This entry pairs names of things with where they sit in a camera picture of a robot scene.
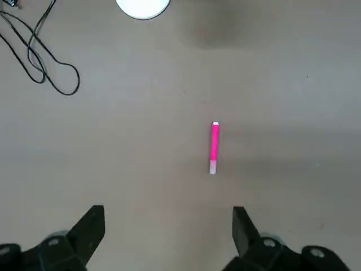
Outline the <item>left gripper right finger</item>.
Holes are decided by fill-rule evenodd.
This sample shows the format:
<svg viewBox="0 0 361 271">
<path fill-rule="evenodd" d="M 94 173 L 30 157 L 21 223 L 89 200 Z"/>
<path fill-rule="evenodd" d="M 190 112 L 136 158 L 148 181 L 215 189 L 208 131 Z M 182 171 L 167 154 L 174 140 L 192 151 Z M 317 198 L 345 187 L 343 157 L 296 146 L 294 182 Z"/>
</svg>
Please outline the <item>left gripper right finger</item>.
<svg viewBox="0 0 361 271">
<path fill-rule="evenodd" d="M 332 250 L 305 246 L 295 252 L 277 239 L 261 236 L 244 207 L 233 207 L 232 237 L 238 255 L 226 270 L 349 270 Z"/>
</svg>

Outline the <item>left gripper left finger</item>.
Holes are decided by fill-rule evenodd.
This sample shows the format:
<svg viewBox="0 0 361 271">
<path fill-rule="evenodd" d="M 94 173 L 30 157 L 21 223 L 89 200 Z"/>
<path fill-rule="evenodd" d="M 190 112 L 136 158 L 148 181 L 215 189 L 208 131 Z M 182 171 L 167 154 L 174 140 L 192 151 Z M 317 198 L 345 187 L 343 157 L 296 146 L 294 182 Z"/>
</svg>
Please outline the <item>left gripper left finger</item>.
<svg viewBox="0 0 361 271">
<path fill-rule="evenodd" d="M 29 250 L 1 244 L 1 270 L 86 270 L 104 235 L 104 206 L 94 205 L 70 230 L 53 233 Z"/>
</svg>

